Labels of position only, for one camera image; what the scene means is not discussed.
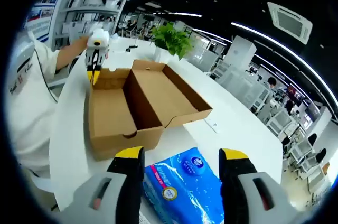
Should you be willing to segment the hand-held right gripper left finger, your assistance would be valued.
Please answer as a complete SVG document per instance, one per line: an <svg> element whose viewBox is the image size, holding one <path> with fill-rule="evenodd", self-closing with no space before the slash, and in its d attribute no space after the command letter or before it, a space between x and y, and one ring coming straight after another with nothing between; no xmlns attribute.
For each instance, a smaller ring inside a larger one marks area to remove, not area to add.
<svg viewBox="0 0 338 224"><path fill-rule="evenodd" d="M108 171L96 174L74 192L62 223L139 223L145 151L142 146L116 154Z"/></svg>

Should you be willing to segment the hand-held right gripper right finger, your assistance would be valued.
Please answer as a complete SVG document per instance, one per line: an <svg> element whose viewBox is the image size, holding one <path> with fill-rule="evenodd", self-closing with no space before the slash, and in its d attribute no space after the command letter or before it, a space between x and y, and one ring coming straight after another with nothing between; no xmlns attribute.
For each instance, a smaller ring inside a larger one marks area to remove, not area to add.
<svg viewBox="0 0 338 224"><path fill-rule="evenodd" d="M299 214L280 184L241 151L219 149L219 179L225 223L294 223Z"/></svg>

